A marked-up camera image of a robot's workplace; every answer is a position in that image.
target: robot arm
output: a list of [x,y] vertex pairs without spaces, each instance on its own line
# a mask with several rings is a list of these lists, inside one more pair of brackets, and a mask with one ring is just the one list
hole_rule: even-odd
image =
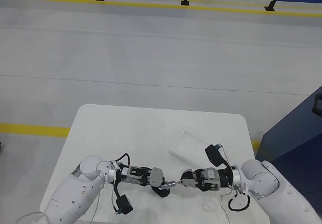
[[322,224],[310,203],[270,162],[247,160],[240,166],[230,166],[219,153],[220,147],[221,145],[210,145],[206,153],[211,163],[216,167],[224,164],[225,169],[185,170],[179,183],[203,192],[233,188],[240,194],[247,195],[248,204],[243,209],[231,208],[232,200],[229,201],[229,209],[236,212],[248,208],[251,195],[269,216],[271,223]]
[[44,215],[36,224],[73,224],[90,208],[105,184],[112,184],[116,194],[116,214],[128,214],[133,210],[126,195],[120,196],[119,183],[131,183],[141,186],[150,185],[161,197],[169,195],[170,190],[160,190],[165,183],[163,172],[159,168],[123,165],[115,161],[103,161],[96,155],[87,156],[57,187],[52,195]]

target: gray floor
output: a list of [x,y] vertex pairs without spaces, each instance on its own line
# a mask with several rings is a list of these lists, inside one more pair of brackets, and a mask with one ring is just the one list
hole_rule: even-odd
[[[0,0],[0,122],[83,104],[236,113],[252,139],[322,84],[322,18]],[[63,138],[0,134],[0,224],[38,209]]]

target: black handle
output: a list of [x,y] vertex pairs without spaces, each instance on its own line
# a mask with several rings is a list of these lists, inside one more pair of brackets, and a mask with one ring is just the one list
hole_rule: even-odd
[[318,107],[319,100],[322,101],[322,94],[315,95],[314,106],[311,111],[318,116],[322,116],[322,110]]

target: black metal stand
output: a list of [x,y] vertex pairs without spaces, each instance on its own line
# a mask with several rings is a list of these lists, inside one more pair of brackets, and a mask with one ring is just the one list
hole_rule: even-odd
[[182,0],[181,1],[181,6],[189,6],[189,1],[188,0]]
[[265,6],[264,8],[265,8],[265,10],[267,10],[267,11],[275,11],[275,9],[274,9],[274,5],[275,5],[275,3],[277,2],[277,0],[272,0],[270,3],[269,3],[269,5],[268,6]]

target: black cable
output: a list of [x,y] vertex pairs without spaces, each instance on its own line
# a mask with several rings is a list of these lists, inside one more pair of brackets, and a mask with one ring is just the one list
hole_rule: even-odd
[[115,191],[115,194],[116,194],[116,197],[119,198],[120,197],[120,194],[118,193],[118,189],[117,189],[117,186],[118,184],[120,183],[120,180],[115,180],[115,183],[114,183],[114,191]]
[[232,203],[232,201],[233,201],[233,198],[232,198],[232,199],[230,199],[230,200],[229,200],[229,202],[228,202],[228,208],[229,208],[229,210],[231,210],[231,211],[233,211],[233,212],[241,212],[241,211],[244,211],[244,210],[246,210],[247,208],[249,208],[249,205],[250,205],[250,196],[249,196],[249,195],[247,195],[247,197],[248,197],[248,202],[247,202],[246,206],[245,206],[244,208],[240,208],[240,209],[232,208],[232,207],[231,207],[231,203]]
[[123,159],[123,157],[127,156],[128,158],[128,165],[130,165],[130,158],[129,158],[129,155],[127,153],[125,153],[123,156],[121,156],[120,158],[118,158],[117,160],[115,160],[116,162],[120,161]]

